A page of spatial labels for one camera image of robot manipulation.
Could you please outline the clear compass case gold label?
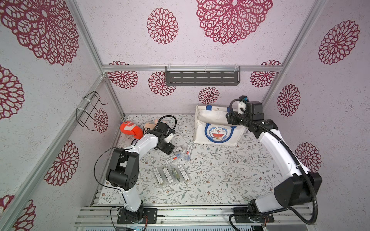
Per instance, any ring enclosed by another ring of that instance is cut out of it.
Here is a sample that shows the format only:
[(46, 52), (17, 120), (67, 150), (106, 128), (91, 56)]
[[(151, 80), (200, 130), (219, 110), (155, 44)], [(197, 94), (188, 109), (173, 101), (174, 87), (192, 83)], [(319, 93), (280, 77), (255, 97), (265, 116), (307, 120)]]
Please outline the clear compass case gold label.
[(183, 152), (184, 147), (183, 146), (177, 146), (173, 149), (173, 153)]

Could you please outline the clear case blue parts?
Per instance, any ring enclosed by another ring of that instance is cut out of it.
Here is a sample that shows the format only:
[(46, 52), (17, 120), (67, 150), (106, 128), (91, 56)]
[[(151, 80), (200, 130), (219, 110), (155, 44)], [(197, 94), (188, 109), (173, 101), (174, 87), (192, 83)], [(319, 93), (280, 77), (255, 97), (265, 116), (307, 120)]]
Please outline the clear case blue parts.
[(186, 149), (185, 155), (184, 155), (184, 160), (185, 161), (190, 161), (191, 160), (192, 150), (193, 150), (193, 146), (189, 144), (187, 146), (187, 149)]
[(165, 159), (165, 163), (166, 164), (172, 164), (172, 163), (175, 163), (179, 160), (182, 160), (183, 157), (182, 155), (178, 154), (178, 155), (171, 155), (169, 156), (167, 159)]

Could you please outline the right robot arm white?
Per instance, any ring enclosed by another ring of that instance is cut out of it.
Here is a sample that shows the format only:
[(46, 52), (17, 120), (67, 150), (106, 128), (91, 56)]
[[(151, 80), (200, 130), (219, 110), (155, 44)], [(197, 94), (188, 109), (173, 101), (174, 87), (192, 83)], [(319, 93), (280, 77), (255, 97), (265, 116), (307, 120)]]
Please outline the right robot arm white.
[(233, 111), (228, 112), (226, 118), (229, 124), (243, 125), (255, 135), (267, 148), (283, 177), (283, 182), (275, 186), (273, 192), (251, 201), (254, 213), (266, 214), (291, 210), (299, 215), (293, 206), (311, 202), (312, 216), (316, 217), (319, 211), (317, 193), (322, 178), (299, 161), (284, 141), (273, 120), (252, 121)]

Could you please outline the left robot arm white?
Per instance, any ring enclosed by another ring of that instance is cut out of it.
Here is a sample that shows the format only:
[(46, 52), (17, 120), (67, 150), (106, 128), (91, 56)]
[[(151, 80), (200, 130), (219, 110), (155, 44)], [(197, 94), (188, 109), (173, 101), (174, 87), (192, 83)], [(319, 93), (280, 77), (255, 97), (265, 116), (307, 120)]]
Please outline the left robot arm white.
[(170, 155), (174, 150), (171, 139), (175, 130), (160, 121), (154, 125), (145, 126), (143, 129), (131, 121), (126, 121), (121, 124), (120, 131), (133, 135), (134, 143), (126, 148), (113, 150), (106, 181), (122, 194), (123, 211), (140, 220), (144, 214), (144, 204), (135, 186), (139, 177), (140, 158), (152, 149), (159, 149)]

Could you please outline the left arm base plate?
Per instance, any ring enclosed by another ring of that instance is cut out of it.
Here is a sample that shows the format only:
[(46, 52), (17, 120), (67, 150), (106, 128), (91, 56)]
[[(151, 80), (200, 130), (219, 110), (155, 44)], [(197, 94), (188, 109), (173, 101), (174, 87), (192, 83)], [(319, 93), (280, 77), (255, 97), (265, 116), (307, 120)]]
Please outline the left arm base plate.
[(157, 208), (140, 208), (137, 212), (120, 209), (117, 224), (156, 224)]

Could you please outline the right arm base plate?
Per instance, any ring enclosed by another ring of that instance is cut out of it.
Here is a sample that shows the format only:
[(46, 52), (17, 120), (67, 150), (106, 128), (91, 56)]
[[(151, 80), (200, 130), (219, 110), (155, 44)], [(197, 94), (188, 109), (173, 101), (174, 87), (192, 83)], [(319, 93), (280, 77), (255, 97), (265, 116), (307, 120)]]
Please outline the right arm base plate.
[(259, 215), (259, 212), (250, 211), (248, 207), (233, 208), (236, 223), (274, 223), (272, 214)]

